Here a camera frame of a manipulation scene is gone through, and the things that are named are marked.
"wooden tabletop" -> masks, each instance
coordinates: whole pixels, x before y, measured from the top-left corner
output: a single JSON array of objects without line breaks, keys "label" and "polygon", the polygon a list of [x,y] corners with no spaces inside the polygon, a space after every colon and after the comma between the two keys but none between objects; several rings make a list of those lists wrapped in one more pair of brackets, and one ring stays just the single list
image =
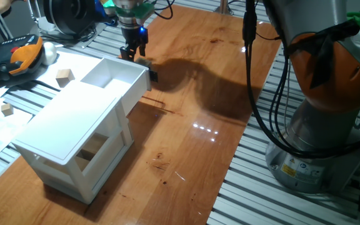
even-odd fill
[{"label": "wooden tabletop", "polygon": [[[0,177],[0,224],[205,224],[251,115],[243,20],[173,6],[148,27],[159,83],[129,115],[134,144],[85,205],[45,186],[20,157]],[[267,38],[269,24],[258,24]],[[257,37],[255,97],[278,50]]]}]

